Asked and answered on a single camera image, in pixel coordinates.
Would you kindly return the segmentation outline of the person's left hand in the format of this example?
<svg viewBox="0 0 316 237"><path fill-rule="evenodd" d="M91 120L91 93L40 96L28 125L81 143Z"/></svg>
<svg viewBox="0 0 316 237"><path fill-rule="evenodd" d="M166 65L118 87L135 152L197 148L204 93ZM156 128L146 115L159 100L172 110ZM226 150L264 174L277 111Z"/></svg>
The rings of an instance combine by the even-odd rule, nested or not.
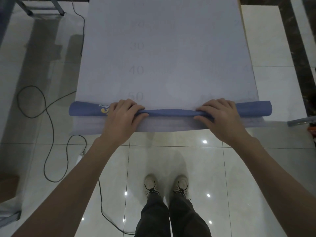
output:
<svg viewBox="0 0 316 237"><path fill-rule="evenodd" d="M124 144L141 123L133 122L134 116L144 109L144 106L131 99L121 99L118 103L110 104L104 130L100 136L101 141L113 148Z"/></svg>

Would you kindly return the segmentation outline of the person's right hand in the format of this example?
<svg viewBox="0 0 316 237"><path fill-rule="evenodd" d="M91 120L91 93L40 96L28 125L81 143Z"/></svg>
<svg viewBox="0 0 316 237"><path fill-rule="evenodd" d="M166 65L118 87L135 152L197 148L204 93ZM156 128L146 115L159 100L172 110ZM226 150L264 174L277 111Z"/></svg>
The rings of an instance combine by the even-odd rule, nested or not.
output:
<svg viewBox="0 0 316 237"><path fill-rule="evenodd" d="M255 139L246 131L233 101L212 99L204 103L197 111L203 111L213 117L214 123L204 123L222 142L230 147L254 143Z"/></svg>

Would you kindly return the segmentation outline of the blue cloth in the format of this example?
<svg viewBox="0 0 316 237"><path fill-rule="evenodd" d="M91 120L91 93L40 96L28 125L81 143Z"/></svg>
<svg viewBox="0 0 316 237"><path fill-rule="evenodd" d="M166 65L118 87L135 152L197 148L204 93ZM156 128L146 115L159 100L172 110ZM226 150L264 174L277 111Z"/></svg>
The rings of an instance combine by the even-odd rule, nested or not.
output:
<svg viewBox="0 0 316 237"><path fill-rule="evenodd" d="M270 101L255 101L236 103L236 108L240 117L260 118L272 114L272 105ZM110 106L94 104L88 102L75 101L69 106L70 116L99 117L109 114ZM150 117L194 117L204 116L209 119L213 117L203 111L193 111L184 109L158 109L158 110L138 110L136 115L147 113Z"/></svg>

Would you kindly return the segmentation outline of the person's right forearm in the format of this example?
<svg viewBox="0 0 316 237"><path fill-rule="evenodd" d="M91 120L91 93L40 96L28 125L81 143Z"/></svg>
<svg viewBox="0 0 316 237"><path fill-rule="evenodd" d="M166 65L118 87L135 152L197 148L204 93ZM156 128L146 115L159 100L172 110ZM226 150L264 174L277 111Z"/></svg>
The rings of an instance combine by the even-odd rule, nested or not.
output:
<svg viewBox="0 0 316 237"><path fill-rule="evenodd" d="M225 140L243 160L288 237L316 237L316 197L248 136Z"/></svg>

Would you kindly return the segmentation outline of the person's left forearm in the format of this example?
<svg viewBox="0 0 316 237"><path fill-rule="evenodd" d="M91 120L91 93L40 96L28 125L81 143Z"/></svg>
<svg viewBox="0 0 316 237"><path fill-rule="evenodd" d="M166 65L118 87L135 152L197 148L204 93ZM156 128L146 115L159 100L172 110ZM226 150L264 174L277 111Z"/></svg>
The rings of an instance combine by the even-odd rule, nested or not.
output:
<svg viewBox="0 0 316 237"><path fill-rule="evenodd" d="M105 165L127 139L97 138L11 237L74 237Z"/></svg>

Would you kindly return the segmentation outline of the pale grey numbered table sheet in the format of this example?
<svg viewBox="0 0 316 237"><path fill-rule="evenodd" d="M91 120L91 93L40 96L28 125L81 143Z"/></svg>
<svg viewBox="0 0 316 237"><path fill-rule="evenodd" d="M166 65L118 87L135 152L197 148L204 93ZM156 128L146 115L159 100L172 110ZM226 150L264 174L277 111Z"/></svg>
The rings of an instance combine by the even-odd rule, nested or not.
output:
<svg viewBox="0 0 316 237"><path fill-rule="evenodd" d="M259 101L239 0L90 0L76 101Z"/></svg>

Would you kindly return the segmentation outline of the person's beige left shoe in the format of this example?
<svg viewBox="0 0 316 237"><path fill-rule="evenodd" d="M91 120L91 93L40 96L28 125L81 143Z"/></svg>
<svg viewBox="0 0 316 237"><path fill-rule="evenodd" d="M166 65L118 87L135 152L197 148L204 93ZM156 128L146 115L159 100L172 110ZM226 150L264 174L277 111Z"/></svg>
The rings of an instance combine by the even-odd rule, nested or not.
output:
<svg viewBox="0 0 316 237"><path fill-rule="evenodd" d="M144 179L144 191L145 195L148 197L152 193L156 193L160 195L159 193L159 184L158 180L156 179L155 175L148 174Z"/></svg>

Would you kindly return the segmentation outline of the person's beige shoe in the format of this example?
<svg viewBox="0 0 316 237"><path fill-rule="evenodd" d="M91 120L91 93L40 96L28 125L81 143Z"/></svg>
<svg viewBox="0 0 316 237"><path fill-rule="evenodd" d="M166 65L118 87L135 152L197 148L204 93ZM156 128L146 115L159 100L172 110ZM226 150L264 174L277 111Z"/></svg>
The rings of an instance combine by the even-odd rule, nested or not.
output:
<svg viewBox="0 0 316 237"><path fill-rule="evenodd" d="M173 187L172 193L173 194L181 194L186 198L187 191L188 191L189 181L185 175L179 175L176 177Z"/></svg>
<svg viewBox="0 0 316 237"><path fill-rule="evenodd" d="M148 174L144 179L144 191L145 195L148 197L152 193L156 193L160 195L159 193L159 184L158 180L156 179L155 175Z"/></svg>

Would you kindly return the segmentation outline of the person's beige right shoe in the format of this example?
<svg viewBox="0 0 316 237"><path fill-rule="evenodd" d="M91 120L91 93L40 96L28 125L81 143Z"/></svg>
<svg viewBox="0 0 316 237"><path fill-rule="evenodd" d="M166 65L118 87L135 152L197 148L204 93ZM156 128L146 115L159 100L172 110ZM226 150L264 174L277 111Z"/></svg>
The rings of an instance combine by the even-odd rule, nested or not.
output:
<svg viewBox="0 0 316 237"><path fill-rule="evenodd" d="M172 193L173 194L181 194L186 198L187 191L188 191L189 181L185 175L179 175L176 177L173 187Z"/></svg>

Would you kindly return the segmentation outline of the grey metal bar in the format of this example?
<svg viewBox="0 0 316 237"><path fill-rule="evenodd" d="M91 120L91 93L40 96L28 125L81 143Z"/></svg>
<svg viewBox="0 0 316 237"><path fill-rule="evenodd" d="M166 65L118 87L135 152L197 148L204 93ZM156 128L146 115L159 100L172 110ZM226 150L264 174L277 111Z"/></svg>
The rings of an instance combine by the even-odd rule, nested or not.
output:
<svg viewBox="0 0 316 237"><path fill-rule="evenodd" d="M304 124L316 124L316 116L310 116L310 117L296 119L296 120L287 122L287 126L289 127L304 125Z"/></svg>

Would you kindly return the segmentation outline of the dark grey trousers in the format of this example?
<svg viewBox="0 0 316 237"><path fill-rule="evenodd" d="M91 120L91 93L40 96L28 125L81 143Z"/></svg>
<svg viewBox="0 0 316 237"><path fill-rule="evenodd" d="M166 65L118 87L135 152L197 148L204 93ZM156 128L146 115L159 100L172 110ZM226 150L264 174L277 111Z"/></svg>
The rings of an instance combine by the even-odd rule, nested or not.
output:
<svg viewBox="0 0 316 237"><path fill-rule="evenodd" d="M212 237L206 222L181 194L172 196L169 207L157 193L149 194L135 237Z"/></svg>

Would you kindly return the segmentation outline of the orange object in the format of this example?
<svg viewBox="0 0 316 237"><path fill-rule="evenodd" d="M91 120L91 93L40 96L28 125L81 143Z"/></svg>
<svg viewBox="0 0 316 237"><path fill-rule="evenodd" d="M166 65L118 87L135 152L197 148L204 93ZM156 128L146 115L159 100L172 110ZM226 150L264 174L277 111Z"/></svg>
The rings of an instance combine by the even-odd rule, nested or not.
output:
<svg viewBox="0 0 316 237"><path fill-rule="evenodd" d="M307 128L307 131L312 135L316 147L316 123L310 124Z"/></svg>

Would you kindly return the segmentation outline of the brown cardboard box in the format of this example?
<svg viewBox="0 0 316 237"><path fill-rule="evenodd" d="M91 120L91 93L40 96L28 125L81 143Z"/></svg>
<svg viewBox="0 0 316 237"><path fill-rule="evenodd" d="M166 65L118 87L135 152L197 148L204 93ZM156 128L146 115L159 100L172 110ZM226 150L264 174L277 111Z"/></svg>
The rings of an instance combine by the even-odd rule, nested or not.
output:
<svg viewBox="0 0 316 237"><path fill-rule="evenodd" d="M16 196L20 177L0 172L0 204Z"/></svg>

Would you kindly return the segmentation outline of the grey metal frame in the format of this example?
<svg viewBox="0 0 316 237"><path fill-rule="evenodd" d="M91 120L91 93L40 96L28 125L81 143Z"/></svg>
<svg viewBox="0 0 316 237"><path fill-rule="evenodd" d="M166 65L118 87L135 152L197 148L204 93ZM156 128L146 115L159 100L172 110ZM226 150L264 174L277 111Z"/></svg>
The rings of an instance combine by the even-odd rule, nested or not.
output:
<svg viewBox="0 0 316 237"><path fill-rule="evenodd" d="M61 16L65 15L65 11L62 9L60 6L59 2L57 0L49 0L52 2L53 7L28 7L24 4L22 0L15 0L15 3L28 15L28 16L33 16L34 13L32 10L56 10L59 12Z"/></svg>

